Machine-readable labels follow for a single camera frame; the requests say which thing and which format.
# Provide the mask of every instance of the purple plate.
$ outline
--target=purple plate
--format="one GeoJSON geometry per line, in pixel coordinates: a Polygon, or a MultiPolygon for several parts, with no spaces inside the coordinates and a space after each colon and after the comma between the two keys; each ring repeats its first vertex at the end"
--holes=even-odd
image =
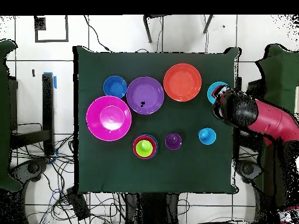
{"type": "Polygon", "coordinates": [[[139,114],[147,115],[156,112],[164,101],[162,85],[147,76],[133,80],[127,90],[128,105],[139,114]]]}

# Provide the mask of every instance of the blue cup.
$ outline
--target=blue cup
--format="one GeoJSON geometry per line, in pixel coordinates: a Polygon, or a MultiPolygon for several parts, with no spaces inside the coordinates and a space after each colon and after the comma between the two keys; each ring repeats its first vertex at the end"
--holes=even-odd
{"type": "Polygon", "coordinates": [[[215,88],[217,88],[218,86],[220,85],[227,85],[227,83],[225,82],[214,82],[208,89],[208,92],[207,92],[207,96],[208,96],[208,100],[214,104],[215,103],[215,98],[212,97],[212,92],[215,90],[215,88]]]}
{"type": "Polygon", "coordinates": [[[211,128],[201,129],[198,135],[200,142],[206,145],[212,144],[216,140],[216,132],[211,128]]]}

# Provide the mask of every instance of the pink bowl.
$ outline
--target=pink bowl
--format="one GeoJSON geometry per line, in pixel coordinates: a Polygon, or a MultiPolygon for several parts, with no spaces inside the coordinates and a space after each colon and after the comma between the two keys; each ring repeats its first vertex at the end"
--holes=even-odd
{"type": "Polygon", "coordinates": [[[114,96],[97,98],[86,113],[89,131],[104,141],[115,141],[125,136],[130,129],[131,121],[128,105],[114,96]]]}

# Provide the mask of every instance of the dark green tablecloth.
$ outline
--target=dark green tablecloth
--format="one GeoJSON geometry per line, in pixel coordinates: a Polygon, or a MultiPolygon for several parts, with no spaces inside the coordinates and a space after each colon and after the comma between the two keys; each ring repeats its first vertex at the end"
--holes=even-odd
{"type": "Polygon", "coordinates": [[[234,86],[238,48],[225,54],[96,53],[82,47],[75,50],[79,67],[80,192],[236,192],[231,185],[232,128],[213,117],[207,89],[216,81],[234,86]],[[104,96],[106,78],[118,75],[129,84],[137,77],[150,76],[163,84],[165,72],[177,63],[191,64],[201,74],[200,93],[193,100],[177,102],[165,93],[162,107],[154,114],[139,115],[131,110],[130,130],[114,142],[101,141],[89,132],[86,111],[96,98],[104,96]],[[203,145],[197,137],[205,127],[217,133],[212,145],[203,145]],[[168,150],[164,143],[172,132],[182,137],[182,147],[176,151],[168,150]],[[132,143],[141,134],[153,135],[159,143],[153,159],[142,160],[133,153],[132,143]]]}
{"type": "Polygon", "coordinates": [[[263,59],[256,63],[266,82],[264,99],[294,113],[295,89],[299,86],[299,52],[271,44],[267,46],[263,59]]]}

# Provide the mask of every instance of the blue cable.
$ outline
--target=blue cable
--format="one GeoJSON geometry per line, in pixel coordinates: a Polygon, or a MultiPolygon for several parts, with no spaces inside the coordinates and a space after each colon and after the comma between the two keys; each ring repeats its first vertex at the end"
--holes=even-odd
{"type": "Polygon", "coordinates": [[[49,210],[49,208],[50,208],[51,200],[52,200],[52,198],[54,198],[54,194],[56,194],[56,193],[60,193],[60,190],[59,190],[59,189],[55,189],[55,190],[53,191],[52,196],[51,196],[51,198],[50,198],[50,200],[49,200],[48,209],[47,209],[46,212],[44,213],[44,215],[43,215],[43,217],[41,218],[40,222],[41,222],[41,221],[44,222],[44,219],[43,219],[43,218],[45,217],[46,213],[48,212],[48,210],[49,210]]]}

